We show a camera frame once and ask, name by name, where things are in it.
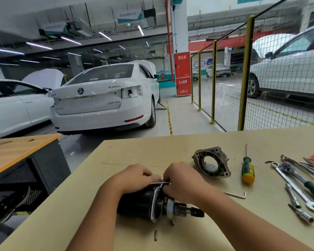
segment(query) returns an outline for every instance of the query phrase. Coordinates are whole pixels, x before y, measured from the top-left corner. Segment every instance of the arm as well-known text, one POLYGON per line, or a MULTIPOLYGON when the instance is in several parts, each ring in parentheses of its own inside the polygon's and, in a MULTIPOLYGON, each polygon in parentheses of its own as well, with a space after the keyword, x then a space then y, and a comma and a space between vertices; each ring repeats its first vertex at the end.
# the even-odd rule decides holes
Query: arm
POLYGON ((66 251, 113 250, 117 205, 125 193, 133 193, 160 181, 145 166, 130 165, 110 177, 99 188, 90 209, 80 224, 66 251))
POLYGON ((163 187, 164 193, 205 211, 236 251, 313 251, 206 183, 184 162, 172 163, 168 167, 164 181, 168 180, 171 184, 163 187))

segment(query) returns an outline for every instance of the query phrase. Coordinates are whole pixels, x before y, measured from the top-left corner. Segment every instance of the skoda emblem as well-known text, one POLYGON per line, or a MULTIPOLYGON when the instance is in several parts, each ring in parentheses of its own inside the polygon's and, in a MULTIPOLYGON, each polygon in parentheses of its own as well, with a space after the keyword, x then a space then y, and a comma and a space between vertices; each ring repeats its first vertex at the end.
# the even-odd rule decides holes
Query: skoda emblem
POLYGON ((80 87, 80 88, 78 88, 78 93, 79 93, 79 94, 83 94, 83 93, 84 93, 84 89, 83 89, 83 88, 81 88, 81 87, 80 87))

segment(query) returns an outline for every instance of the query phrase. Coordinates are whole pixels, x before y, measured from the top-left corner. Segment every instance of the yellow fence post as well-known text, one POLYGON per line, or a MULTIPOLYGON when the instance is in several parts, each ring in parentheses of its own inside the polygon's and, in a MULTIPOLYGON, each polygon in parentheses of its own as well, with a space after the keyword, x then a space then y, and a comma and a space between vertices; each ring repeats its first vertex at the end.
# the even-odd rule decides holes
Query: yellow fence post
POLYGON ((217 40, 213 42, 213 66, 212 66, 212 118, 211 125, 215 124, 215 78, 216 78, 216 45, 217 40))
POLYGON ((192 74, 192 56, 191 56, 191 104, 193 104, 193 74, 192 74))
POLYGON ((254 24, 255 24, 255 17, 249 16, 246 21, 244 63, 243 63, 241 98, 240 98, 240 108, 239 108, 238 127, 237 127, 238 131, 244 130, 254 24))
POLYGON ((199 102, 198 102, 198 111, 201 112, 201 57, 200 57, 201 51, 198 51, 198 96, 199 96, 199 102))

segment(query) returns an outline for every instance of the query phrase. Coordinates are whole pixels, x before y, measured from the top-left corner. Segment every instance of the forearm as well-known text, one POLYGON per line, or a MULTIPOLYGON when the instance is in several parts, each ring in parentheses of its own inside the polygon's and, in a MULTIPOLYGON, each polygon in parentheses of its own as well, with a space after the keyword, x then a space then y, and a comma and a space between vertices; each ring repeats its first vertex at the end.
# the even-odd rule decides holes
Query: forearm
POLYGON ((236 251, 312 251, 209 184, 197 206, 214 220, 236 251))
POLYGON ((113 250, 116 212, 120 197, 121 194, 107 188, 105 182, 98 190, 66 251, 113 250))

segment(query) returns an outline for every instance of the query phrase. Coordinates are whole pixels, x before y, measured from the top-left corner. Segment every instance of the yellow floor line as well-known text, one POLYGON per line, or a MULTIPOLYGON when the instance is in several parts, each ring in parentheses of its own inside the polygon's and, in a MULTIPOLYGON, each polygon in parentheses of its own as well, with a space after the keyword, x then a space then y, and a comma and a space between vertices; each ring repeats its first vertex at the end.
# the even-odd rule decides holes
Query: yellow floor line
POLYGON ((291 115, 288 115, 288 114, 285 114, 285 113, 278 112, 278 111, 273 110, 273 109, 269 109, 269 108, 266 108, 266 107, 263 107, 263 106, 260 106, 260 105, 251 103, 251 102, 247 102, 247 104, 251 104, 251 105, 254 105, 254 106, 258 106, 258 107, 260 107, 260 108, 269 110, 269 111, 271 111, 271 112, 278 113, 278 114, 281 114, 281 115, 283 115, 283 116, 286 116, 286 117, 289 117, 289 118, 292 118, 292 119, 295 119, 295 120, 298 120, 298 121, 301 121, 301 122, 305 122, 306 124, 309 124, 309 125, 313 125, 313 126, 314 126, 314 123, 312 123, 312 122, 305 121, 305 120, 299 119, 299 118, 297 118, 297 117, 294 117, 294 116, 291 116, 291 115))
POLYGON ((171 120, 170 120, 170 111, 169 111, 169 107, 167 107, 167 116, 169 118, 169 128, 170 128, 170 135, 173 135, 172 133, 172 126, 171 126, 171 120))

